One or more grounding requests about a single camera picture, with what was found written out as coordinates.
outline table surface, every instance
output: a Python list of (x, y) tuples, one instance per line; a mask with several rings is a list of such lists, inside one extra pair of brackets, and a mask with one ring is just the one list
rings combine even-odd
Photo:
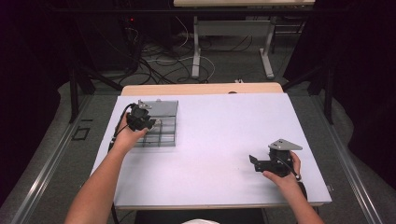
[(315, 0), (174, 0), (175, 7), (264, 7), (314, 5)]
[[(248, 159), (248, 155), (253, 155), (269, 160), (268, 145), (279, 138), (303, 147), (296, 153), (303, 163), (301, 172), (309, 202), (329, 203), (332, 199), (289, 96), (282, 93), (280, 86), (275, 92), (276, 86), (261, 83), (126, 87), (116, 102), (92, 171), (106, 155), (111, 134), (126, 105), (139, 99), (178, 100), (176, 146), (137, 147), (128, 153), (115, 196), (119, 209), (287, 205), (274, 183), (255, 172)], [(153, 89), (165, 94), (154, 94)], [(172, 90), (175, 94), (166, 94)], [(198, 90), (206, 93), (195, 93)], [(229, 91), (238, 93), (224, 94)]]

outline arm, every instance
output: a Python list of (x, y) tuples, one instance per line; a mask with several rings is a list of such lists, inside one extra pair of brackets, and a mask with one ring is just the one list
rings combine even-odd
[[(293, 158), (294, 171), (299, 175), (301, 162), (294, 152), (291, 152)], [(293, 174), (285, 177), (279, 177), (271, 172), (264, 171), (263, 175), (272, 180), (279, 188), (282, 195), (288, 201), (297, 222), (300, 224), (305, 223), (324, 223), (320, 216), (315, 212), (312, 206), (305, 199), (298, 186), (297, 180)]]
[[(126, 125), (124, 116), (120, 127)], [(113, 148), (78, 192), (64, 223), (106, 223), (113, 203), (122, 161), (147, 129), (133, 132), (126, 127), (117, 135)]]

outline hand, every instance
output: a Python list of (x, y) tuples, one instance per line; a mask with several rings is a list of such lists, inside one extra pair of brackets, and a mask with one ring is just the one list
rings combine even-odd
[[(293, 160), (293, 169), (297, 175), (300, 175), (301, 161), (294, 152), (291, 151), (290, 155)], [(290, 173), (285, 177), (280, 177), (269, 171), (264, 171), (262, 174), (272, 180), (279, 187), (282, 195), (287, 200), (295, 193), (302, 193), (293, 173)]]
[(125, 113), (120, 123), (119, 134), (117, 135), (113, 148), (121, 149), (126, 153), (134, 147), (134, 144), (136, 144), (137, 140), (143, 137), (147, 131), (147, 128), (143, 129), (142, 131), (132, 131), (127, 126)]

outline black curtain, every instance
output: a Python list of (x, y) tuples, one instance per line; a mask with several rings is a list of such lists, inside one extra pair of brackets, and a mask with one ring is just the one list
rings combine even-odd
[[(345, 6), (347, 1), (333, 0), (317, 0), (315, 5)], [(341, 41), (342, 47), (333, 54), (333, 94), (354, 125), (348, 147), (396, 189), (392, 173), (396, 168), (396, 7), (385, 0), (356, 1), (351, 13), (310, 18), (305, 28), (285, 78), (293, 81), (321, 64)]]
[(67, 67), (36, 1), (0, 3), (0, 204), (21, 177), (60, 103)]

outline white desk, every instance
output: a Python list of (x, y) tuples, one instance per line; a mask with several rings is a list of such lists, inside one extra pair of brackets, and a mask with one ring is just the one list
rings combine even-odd
[(248, 158), (250, 154), (269, 160), (268, 144), (279, 138), (303, 147), (296, 153), (303, 163), (301, 172), (308, 201), (313, 205), (332, 201), (286, 93), (167, 93), (118, 98), (93, 170), (106, 155), (111, 134), (126, 105), (139, 99), (178, 100), (178, 112), (175, 147), (134, 148), (126, 156), (114, 200), (117, 208), (286, 205), (276, 186), (255, 172)]
[[(274, 7), (313, 5), (315, 0), (174, 0), (175, 7)], [(276, 17), (270, 21), (198, 21), (194, 17), (194, 57), (192, 77), (199, 76), (201, 49), (200, 35), (253, 35), (265, 36), (264, 48), (260, 49), (262, 65), (268, 79), (274, 79), (268, 51), (274, 34)]]

